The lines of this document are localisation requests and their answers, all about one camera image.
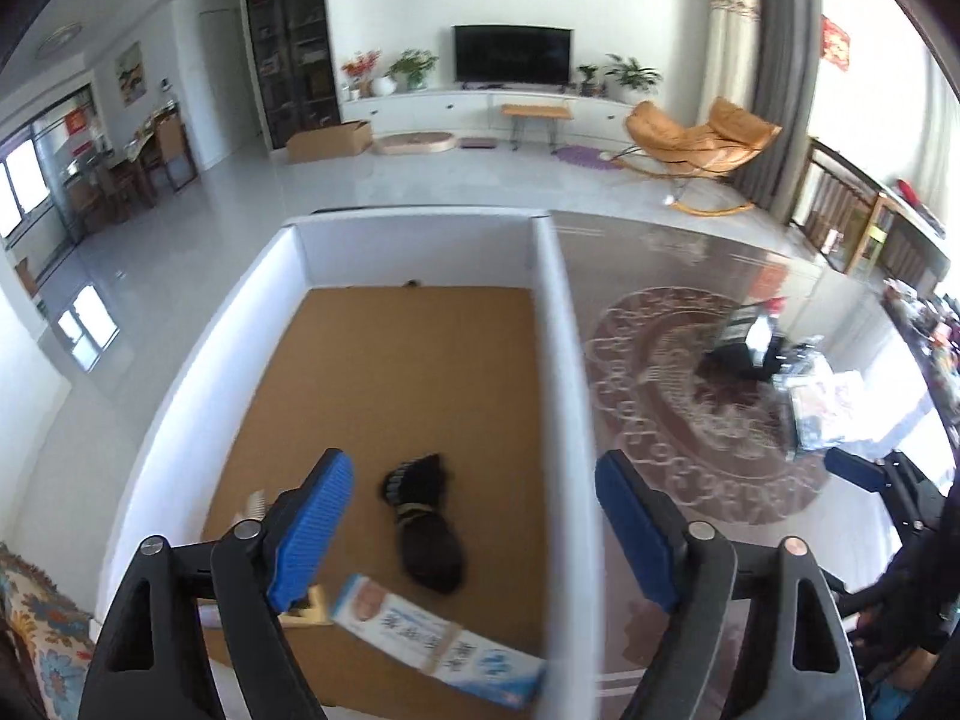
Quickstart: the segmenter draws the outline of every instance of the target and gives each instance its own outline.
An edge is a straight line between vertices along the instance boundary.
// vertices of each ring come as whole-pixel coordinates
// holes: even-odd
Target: glass door
[[[283,0],[294,93],[304,129],[339,124],[325,0]]]
[[[301,130],[282,0],[247,0],[253,62],[274,148]]]

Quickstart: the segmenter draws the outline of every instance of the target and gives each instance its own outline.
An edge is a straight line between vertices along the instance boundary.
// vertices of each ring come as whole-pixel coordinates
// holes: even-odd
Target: floral cushion
[[[93,654],[90,615],[39,569],[0,543],[0,610],[30,653],[51,720],[76,720]]]

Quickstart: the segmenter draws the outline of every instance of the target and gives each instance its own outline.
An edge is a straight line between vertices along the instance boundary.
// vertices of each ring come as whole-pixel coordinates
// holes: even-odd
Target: round patterned rug
[[[592,170],[621,170],[620,165],[614,165],[613,162],[605,162],[600,159],[601,153],[603,152],[599,148],[590,148],[589,146],[560,146],[557,149],[556,156],[569,165],[590,167]]]
[[[587,378],[616,448],[648,484],[707,517],[761,525],[808,507],[829,474],[820,453],[786,460],[757,384],[698,371],[735,307],[678,287],[626,295],[587,342]]]

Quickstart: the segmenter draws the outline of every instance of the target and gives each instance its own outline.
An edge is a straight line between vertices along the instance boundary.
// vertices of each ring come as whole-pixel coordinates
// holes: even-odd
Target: purple rug
[[[620,170],[613,162],[604,162],[600,159],[600,149],[589,146],[561,146],[556,156],[563,162],[580,167],[590,167],[592,170]]]

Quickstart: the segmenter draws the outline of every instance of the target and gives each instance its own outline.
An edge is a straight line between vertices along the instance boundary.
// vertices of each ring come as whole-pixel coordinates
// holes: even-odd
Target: white cabinet
[[[623,127],[630,105],[574,95],[454,89],[410,92],[342,103],[342,118],[345,122],[366,119],[376,137],[397,132],[441,131],[506,140],[512,120],[501,114],[502,105],[565,105],[573,119],[560,123],[561,143],[594,143],[606,148],[611,142],[630,142]],[[546,135],[545,122],[528,119],[523,133],[525,142],[543,142]]]
[[[416,129],[460,134],[490,129],[487,95],[425,95],[414,115]]]
[[[573,101],[571,108],[573,121],[566,126],[571,135],[608,141],[627,141],[630,137],[623,125],[624,119],[630,115],[629,105],[612,100],[579,98]]]
[[[410,132],[418,111],[419,100],[406,95],[389,98],[370,98],[343,103],[341,119],[344,122],[367,121],[373,135],[390,135],[394,132]]]

